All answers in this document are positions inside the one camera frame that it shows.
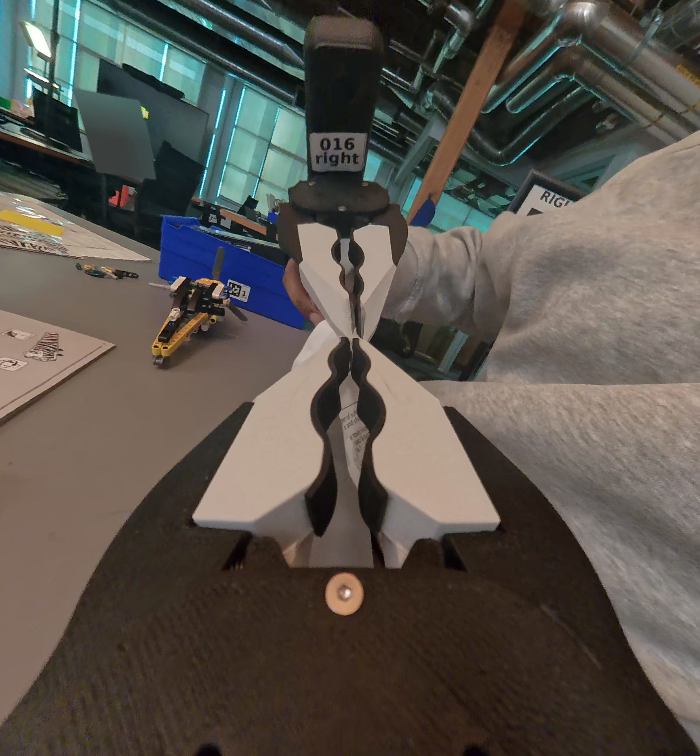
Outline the small white paper bag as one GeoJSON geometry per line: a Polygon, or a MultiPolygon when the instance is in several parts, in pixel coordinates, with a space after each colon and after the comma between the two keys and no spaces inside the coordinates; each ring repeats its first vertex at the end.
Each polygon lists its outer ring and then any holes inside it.
{"type": "Polygon", "coordinates": [[[357,412],[351,343],[321,324],[289,377],[310,379],[311,428],[320,442],[319,475],[305,492],[311,531],[283,551],[296,568],[371,568],[375,538],[360,511],[358,485],[368,429],[357,412]]]}

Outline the silver ceiling pipes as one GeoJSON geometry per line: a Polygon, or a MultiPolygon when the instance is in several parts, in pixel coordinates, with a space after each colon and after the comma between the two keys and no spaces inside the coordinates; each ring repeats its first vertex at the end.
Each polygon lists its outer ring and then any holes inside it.
{"type": "Polygon", "coordinates": [[[528,159],[532,165],[563,161],[588,149],[592,101],[626,119],[626,128],[658,145],[700,130],[700,71],[683,56],[650,41],[611,2],[564,2],[550,21],[500,70],[480,114],[500,105],[516,116],[565,82],[499,147],[476,126],[459,159],[488,172],[528,159]]]}

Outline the person's right hand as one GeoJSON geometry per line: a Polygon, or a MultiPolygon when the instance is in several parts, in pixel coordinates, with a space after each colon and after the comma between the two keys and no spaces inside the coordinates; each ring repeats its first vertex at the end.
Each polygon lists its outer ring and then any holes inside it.
{"type": "Polygon", "coordinates": [[[289,259],[283,274],[283,286],[292,304],[312,326],[318,326],[324,317],[302,283],[298,264],[289,259]]]}

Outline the large black monitor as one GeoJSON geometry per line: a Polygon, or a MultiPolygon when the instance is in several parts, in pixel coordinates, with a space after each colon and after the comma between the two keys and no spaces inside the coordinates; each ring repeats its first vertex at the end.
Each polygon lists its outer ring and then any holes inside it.
{"type": "Polygon", "coordinates": [[[201,162],[209,114],[187,103],[180,90],[127,63],[118,66],[101,59],[97,91],[140,103],[153,157],[168,143],[185,157],[201,162]]]}

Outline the blue plastic bin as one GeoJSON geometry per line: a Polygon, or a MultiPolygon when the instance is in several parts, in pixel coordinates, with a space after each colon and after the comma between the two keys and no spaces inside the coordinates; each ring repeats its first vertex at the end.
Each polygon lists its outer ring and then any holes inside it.
{"type": "Polygon", "coordinates": [[[163,215],[158,276],[210,278],[221,248],[221,281],[231,287],[234,305],[303,330],[305,319],[283,286],[287,256],[276,243],[216,232],[194,217],[163,215]]]}

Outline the open instruction booklet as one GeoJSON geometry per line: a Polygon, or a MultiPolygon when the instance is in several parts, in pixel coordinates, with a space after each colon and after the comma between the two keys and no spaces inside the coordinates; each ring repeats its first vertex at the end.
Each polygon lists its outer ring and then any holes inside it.
{"type": "Polygon", "coordinates": [[[101,339],[0,310],[0,425],[112,349],[101,339]]]}

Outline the person's right forearm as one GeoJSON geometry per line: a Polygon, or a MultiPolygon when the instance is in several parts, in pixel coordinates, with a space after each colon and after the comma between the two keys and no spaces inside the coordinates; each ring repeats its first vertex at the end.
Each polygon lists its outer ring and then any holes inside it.
{"type": "Polygon", "coordinates": [[[382,314],[492,343],[490,382],[700,384],[700,131],[563,209],[411,229],[382,314]]]}

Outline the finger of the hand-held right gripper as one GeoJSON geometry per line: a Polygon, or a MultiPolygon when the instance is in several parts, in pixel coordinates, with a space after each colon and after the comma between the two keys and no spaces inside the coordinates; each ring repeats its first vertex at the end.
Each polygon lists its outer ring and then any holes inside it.
{"type": "Polygon", "coordinates": [[[336,229],[319,223],[297,226],[303,286],[325,321],[340,337],[352,339],[355,323],[349,293],[343,287],[344,269],[335,259],[340,239],[336,229]]]}
{"type": "Polygon", "coordinates": [[[390,228],[360,228],[355,244],[362,254],[356,269],[356,332],[369,342],[376,331],[396,272],[390,228]]]}

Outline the wooden support post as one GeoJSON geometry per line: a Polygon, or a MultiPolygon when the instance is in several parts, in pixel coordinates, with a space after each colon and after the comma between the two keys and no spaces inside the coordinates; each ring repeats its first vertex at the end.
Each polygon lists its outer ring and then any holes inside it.
{"type": "Polygon", "coordinates": [[[520,2],[505,1],[500,7],[411,204],[407,222],[415,218],[426,200],[439,201],[524,18],[525,9],[520,2]]]}

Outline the black framed sign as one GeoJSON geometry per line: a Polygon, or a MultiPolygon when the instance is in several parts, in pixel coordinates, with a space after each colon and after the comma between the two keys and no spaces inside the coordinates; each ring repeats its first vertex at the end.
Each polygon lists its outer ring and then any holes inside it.
{"type": "Polygon", "coordinates": [[[541,215],[576,203],[588,193],[582,188],[531,169],[506,212],[517,216],[541,215]]]}

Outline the person's grey hoodie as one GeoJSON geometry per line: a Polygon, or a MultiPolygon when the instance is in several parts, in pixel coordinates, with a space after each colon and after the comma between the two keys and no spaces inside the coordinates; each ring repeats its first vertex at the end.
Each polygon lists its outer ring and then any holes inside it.
{"type": "Polygon", "coordinates": [[[561,514],[700,748],[700,383],[424,387],[561,514]]]}

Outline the yellow black toy brick helicopter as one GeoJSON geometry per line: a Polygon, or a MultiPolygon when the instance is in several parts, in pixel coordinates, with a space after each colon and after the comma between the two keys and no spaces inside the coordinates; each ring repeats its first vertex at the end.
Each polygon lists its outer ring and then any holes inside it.
{"type": "Polygon", "coordinates": [[[224,260],[225,249],[220,246],[209,278],[179,276],[165,285],[150,284],[168,291],[173,300],[166,321],[151,347],[156,367],[168,367],[171,356],[181,345],[194,334],[207,333],[228,311],[241,322],[248,322],[244,311],[233,302],[232,286],[220,280],[224,260]]]}

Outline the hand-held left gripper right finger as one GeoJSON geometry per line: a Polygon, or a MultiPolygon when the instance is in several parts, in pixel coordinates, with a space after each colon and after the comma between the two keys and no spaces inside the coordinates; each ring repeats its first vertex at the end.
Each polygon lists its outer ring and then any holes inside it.
{"type": "Polygon", "coordinates": [[[495,530],[496,508],[440,402],[363,339],[351,373],[368,431],[358,495],[369,530],[387,539],[495,530]]]}

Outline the sticker sheet with yellow label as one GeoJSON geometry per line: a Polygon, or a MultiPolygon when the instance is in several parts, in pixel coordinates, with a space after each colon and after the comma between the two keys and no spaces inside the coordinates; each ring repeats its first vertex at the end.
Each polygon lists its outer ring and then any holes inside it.
{"type": "Polygon", "coordinates": [[[18,213],[39,216],[65,228],[61,238],[57,238],[75,257],[71,259],[106,259],[127,261],[148,261],[147,256],[130,251],[124,246],[89,231],[76,222],[55,213],[54,208],[32,197],[8,194],[0,191],[0,211],[13,210],[18,213]]]}

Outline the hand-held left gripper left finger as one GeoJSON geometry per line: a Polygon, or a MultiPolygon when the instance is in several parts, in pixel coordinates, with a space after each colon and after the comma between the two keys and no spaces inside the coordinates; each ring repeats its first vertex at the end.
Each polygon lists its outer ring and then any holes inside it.
{"type": "Polygon", "coordinates": [[[351,341],[333,338],[255,399],[195,524],[273,539],[325,534],[337,499],[328,430],[350,366],[351,341]]]}

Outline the yellow paper card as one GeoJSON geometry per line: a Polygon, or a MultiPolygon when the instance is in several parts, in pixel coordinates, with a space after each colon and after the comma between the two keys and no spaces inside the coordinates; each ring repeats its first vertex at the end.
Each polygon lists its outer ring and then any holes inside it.
{"type": "Polygon", "coordinates": [[[43,217],[18,213],[13,210],[0,211],[0,221],[50,237],[61,238],[65,232],[65,228],[61,224],[50,222],[43,217]]]}

